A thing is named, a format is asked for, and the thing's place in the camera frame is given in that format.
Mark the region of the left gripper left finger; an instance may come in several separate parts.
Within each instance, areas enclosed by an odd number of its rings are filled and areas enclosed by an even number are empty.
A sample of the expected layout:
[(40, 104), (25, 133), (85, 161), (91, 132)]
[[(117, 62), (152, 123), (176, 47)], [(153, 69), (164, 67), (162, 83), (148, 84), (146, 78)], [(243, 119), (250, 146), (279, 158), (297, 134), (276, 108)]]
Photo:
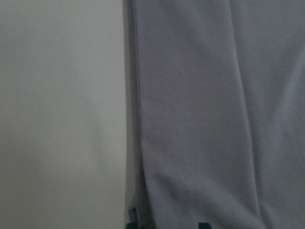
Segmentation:
[(129, 222), (126, 224), (126, 229), (138, 229), (138, 219), (136, 207), (130, 207), (128, 210)]

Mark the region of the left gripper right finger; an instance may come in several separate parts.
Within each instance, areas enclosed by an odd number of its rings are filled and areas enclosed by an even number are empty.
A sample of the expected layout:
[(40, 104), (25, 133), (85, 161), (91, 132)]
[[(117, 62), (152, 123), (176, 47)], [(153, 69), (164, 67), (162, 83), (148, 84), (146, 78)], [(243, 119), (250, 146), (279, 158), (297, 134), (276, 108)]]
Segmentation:
[(198, 229), (211, 229), (211, 225), (208, 222), (200, 222)]

